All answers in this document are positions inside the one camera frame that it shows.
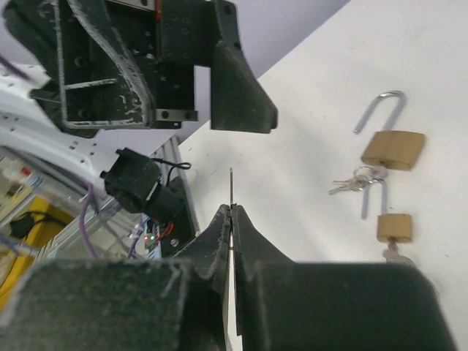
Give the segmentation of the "silver key pair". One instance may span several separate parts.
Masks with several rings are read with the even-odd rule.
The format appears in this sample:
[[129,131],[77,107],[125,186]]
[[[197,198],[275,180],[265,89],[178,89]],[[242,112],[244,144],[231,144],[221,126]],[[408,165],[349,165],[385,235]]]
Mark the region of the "silver key pair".
[[382,251],[386,263],[402,264],[415,267],[415,263],[407,256],[399,253],[399,248],[394,238],[390,238],[387,247]]

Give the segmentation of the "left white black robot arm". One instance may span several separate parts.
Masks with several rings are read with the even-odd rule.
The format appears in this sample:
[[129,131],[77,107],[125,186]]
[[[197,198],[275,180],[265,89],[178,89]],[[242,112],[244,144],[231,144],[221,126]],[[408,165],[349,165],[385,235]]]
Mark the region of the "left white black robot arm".
[[17,71],[35,112],[3,112],[1,144],[67,170],[132,214],[168,223],[184,202],[161,183],[155,161],[108,150],[94,136],[196,121],[196,67],[211,74],[212,129],[277,127],[277,107],[244,56],[231,1],[8,1],[2,15],[45,81]]

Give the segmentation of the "large brass padlock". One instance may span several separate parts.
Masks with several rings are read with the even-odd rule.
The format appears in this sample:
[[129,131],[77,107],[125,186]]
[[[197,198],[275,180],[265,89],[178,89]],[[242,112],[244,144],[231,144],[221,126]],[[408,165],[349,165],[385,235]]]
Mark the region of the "large brass padlock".
[[407,103],[407,96],[403,91],[392,90],[377,95],[355,125],[353,133],[360,134],[378,104],[388,98],[397,98],[398,102],[381,130],[373,134],[369,144],[361,154],[361,161],[365,165],[409,171],[415,166],[421,155],[426,144],[426,136],[418,132],[393,128]]

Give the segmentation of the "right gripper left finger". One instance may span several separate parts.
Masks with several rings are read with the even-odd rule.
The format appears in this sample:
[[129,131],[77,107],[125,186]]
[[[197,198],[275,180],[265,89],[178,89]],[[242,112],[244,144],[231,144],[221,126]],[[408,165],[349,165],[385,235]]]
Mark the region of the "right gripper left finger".
[[3,350],[229,350],[230,209],[175,257],[49,260],[1,313]]

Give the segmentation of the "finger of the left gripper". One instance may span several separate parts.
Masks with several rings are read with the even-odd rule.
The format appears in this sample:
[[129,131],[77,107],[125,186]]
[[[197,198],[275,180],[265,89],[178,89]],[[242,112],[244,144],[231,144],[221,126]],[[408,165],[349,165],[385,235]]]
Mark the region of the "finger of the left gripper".
[[131,47],[153,9],[139,1],[55,1],[61,120],[70,129],[145,129],[155,99]]
[[268,134],[278,126],[278,109],[244,56],[236,7],[229,1],[212,4],[219,38],[211,65],[211,128]]

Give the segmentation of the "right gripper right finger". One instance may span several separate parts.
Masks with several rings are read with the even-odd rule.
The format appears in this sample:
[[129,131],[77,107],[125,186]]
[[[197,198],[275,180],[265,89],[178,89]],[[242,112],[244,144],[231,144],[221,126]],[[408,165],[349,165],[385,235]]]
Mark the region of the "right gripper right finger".
[[400,263],[297,263],[233,207],[245,350],[454,350],[435,291]]

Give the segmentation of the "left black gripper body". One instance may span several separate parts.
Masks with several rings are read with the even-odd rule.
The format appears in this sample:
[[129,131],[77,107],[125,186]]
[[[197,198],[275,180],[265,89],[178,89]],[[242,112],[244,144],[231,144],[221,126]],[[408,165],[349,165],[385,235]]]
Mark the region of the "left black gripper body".
[[8,1],[5,25],[48,76],[32,99],[60,131],[196,121],[195,67],[212,65],[217,1]]

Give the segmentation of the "small brass padlock long shackle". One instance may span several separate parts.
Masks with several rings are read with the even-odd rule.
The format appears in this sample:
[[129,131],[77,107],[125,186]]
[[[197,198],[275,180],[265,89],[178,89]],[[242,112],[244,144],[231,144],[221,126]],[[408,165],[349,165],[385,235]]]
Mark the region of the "small brass padlock long shackle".
[[377,217],[377,240],[386,243],[410,243],[413,240],[412,216],[410,214],[388,213],[388,186],[386,181],[375,178],[363,190],[361,219],[365,220],[369,210],[369,193],[374,184],[381,186],[380,215]]

